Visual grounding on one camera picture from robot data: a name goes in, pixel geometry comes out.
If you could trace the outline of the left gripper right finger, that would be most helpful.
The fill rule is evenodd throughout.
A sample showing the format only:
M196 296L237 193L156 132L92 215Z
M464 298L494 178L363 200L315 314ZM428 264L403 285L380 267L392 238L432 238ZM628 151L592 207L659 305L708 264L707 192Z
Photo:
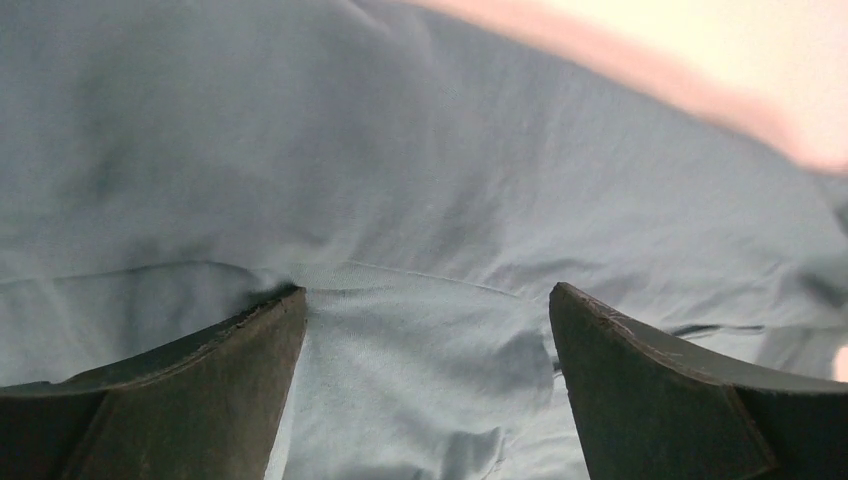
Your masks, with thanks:
M549 317L593 479L843 479L847 387L702 348L567 283Z

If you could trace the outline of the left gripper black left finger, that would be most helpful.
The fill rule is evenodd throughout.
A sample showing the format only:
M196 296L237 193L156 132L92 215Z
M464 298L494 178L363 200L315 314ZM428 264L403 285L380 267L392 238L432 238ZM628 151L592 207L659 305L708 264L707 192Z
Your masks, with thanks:
M223 322L61 383L1 391L5 479L260 479L306 327L290 286Z

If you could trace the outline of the grey-blue t-shirt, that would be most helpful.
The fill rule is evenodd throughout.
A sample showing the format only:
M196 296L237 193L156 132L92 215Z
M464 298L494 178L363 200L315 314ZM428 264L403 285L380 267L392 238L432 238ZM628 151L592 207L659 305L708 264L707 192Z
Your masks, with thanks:
M5 1L1 381L57 381L287 283L270 479L583 479L569 282L830 376L818 180L564 60L388 1Z

